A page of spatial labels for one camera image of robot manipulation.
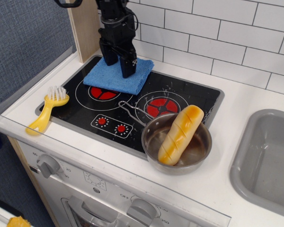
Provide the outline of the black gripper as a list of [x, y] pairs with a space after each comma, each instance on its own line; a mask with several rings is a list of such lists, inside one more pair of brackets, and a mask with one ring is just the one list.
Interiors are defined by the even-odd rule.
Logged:
[[107, 66], [118, 62], [120, 56], [120, 66], [123, 78], [128, 78], [136, 72], [137, 56], [133, 46], [135, 37], [134, 20], [102, 20], [104, 27], [99, 29], [101, 38], [99, 40], [100, 49]]

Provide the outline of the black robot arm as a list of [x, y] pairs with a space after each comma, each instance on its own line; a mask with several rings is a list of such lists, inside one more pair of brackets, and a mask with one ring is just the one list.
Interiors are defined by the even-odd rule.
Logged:
[[127, 0], [98, 0], [101, 22], [99, 45], [108, 66], [120, 62], [122, 75], [136, 72], [137, 54], [133, 45], [136, 35], [135, 14], [126, 6]]

